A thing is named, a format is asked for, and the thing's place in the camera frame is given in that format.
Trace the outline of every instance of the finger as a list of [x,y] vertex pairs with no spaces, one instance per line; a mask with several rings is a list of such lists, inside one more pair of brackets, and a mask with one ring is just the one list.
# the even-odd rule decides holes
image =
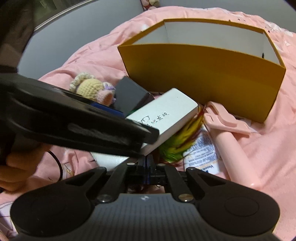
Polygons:
[[32,170],[41,161],[44,152],[50,149],[50,145],[42,144],[40,147],[29,152],[13,152],[6,158],[6,165],[22,170]]
[[23,187],[25,185],[26,181],[20,181],[20,182],[16,182],[16,183],[8,183],[8,182],[4,182],[4,181],[0,181],[0,187],[2,187],[3,189],[10,191],[10,192],[14,192],[17,189]]
[[36,168],[27,171],[9,166],[0,166],[0,181],[8,183],[24,181],[32,176],[35,171]]

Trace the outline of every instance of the gray wall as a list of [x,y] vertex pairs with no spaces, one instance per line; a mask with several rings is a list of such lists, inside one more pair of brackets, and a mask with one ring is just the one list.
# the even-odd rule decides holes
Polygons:
[[161,6],[221,7],[259,15],[278,26],[296,32],[296,11],[284,0],[160,0]]
[[62,66],[86,43],[142,12],[140,0],[99,0],[77,8],[34,34],[19,63],[19,73],[38,79]]

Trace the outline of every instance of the crocheted doll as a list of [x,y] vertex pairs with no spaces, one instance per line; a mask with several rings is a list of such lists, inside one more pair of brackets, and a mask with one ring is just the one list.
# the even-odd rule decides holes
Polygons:
[[108,82],[101,82],[86,72],[82,72],[75,77],[70,83],[69,90],[106,106],[115,101],[114,86]]

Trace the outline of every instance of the open cardboard box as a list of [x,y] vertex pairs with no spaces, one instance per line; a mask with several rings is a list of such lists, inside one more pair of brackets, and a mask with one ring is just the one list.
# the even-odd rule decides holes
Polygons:
[[129,77],[146,90],[177,88],[261,123],[286,71],[265,30],[230,21],[166,19],[118,50]]

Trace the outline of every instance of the metal bolt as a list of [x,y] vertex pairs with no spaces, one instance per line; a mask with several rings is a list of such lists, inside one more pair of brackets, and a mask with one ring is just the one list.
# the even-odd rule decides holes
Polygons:
[[183,194],[180,194],[178,196],[178,198],[182,201],[182,202],[190,202],[193,200],[193,196],[192,194],[189,194],[189,193],[183,193]]
[[112,200],[112,197],[108,194],[102,194],[98,196],[98,200],[102,203],[106,203]]

